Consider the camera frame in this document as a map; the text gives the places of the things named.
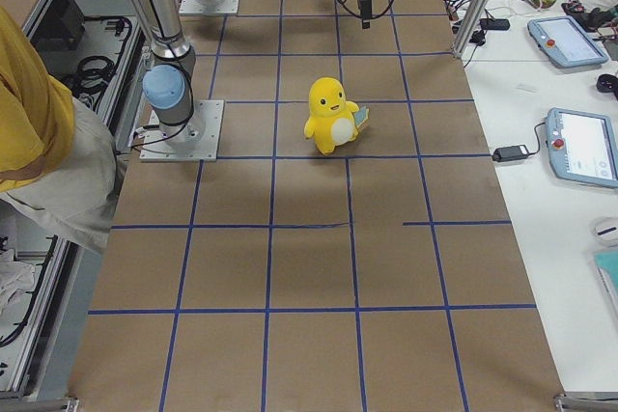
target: white belly patch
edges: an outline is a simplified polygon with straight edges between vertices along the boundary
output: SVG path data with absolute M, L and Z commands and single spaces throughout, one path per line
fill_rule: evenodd
M 352 121 L 346 118 L 340 118 L 335 121 L 330 128 L 330 135 L 335 145 L 343 145 L 349 142 L 354 134 L 354 126 Z

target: person's leg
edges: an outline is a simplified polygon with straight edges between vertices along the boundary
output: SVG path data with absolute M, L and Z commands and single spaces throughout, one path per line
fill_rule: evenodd
M 114 139 L 102 121 L 75 100 L 75 136 L 60 167 L 0 194 L 44 229 L 102 253 L 118 201 Z

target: blue circular cap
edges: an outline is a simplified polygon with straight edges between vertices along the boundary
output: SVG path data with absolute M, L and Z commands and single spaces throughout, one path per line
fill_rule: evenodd
M 158 65 L 144 74 L 142 88 L 153 107 L 168 110 L 183 98 L 184 77 L 174 67 Z

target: white desk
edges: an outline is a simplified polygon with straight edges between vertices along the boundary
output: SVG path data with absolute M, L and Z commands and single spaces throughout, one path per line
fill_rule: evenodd
M 508 10 L 494 10 L 505 5 L 535 14 L 519 0 L 491 0 L 488 9 L 506 17 Z M 558 4 L 538 13 L 561 14 Z M 595 88 L 599 74 L 613 74 L 618 63 L 578 72 L 557 69 L 529 38 L 525 27 L 531 18 L 511 16 L 511 31 L 488 32 L 466 68 L 491 150 L 518 144 L 536 150 L 533 127 L 554 106 L 606 114 L 618 130 L 618 101 Z M 464 62 L 473 48 L 466 49 Z M 544 130 L 539 133 L 539 154 L 496 164 L 496 171 L 565 392 L 611 396 L 603 393 L 618 392 L 618 316 L 593 263 L 592 253 L 603 245 L 591 224 L 618 216 L 618 195 L 556 178 Z

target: yellow shirt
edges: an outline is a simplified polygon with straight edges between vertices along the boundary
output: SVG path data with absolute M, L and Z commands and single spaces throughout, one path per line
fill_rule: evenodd
M 74 134 L 70 90 L 51 77 L 21 28 L 0 6 L 0 172 L 45 157 L 43 174 L 69 155 Z M 29 180 L 1 180 L 0 192 Z

